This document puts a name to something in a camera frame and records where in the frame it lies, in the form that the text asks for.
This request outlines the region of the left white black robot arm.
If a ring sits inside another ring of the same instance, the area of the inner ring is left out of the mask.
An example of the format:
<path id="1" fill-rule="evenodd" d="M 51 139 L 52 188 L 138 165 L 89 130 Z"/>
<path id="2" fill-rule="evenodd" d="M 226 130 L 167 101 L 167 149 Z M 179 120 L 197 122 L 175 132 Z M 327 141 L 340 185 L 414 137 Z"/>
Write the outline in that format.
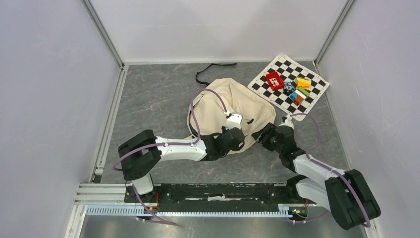
<path id="1" fill-rule="evenodd" d="M 245 145 L 245 135 L 238 128 L 226 129 L 196 139 L 168 139 L 155 136 L 146 129 L 118 148 L 119 159 L 114 170 L 120 170 L 130 181 L 137 196 L 150 202 L 156 195 L 150 171 L 159 162 L 171 160 L 215 161 L 229 152 L 237 152 Z"/>

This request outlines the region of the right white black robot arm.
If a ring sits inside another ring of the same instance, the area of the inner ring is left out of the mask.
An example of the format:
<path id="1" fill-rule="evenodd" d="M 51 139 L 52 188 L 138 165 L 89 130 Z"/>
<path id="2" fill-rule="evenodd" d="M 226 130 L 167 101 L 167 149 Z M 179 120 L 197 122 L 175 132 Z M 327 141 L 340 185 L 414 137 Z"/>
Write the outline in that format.
<path id="1" fill-rule="evenodd" d="M 252 137 L 275 151 L 284 167 L 296 173 L 288 179 L 286 196 L 292 202 L 308 199 L 329 211 L 343 229 L 363 225 L 381 215 L 381 208 L 362 173 L 345 171 L 315 159 L 299 148 L 292 125 L 268 123 Z"/>

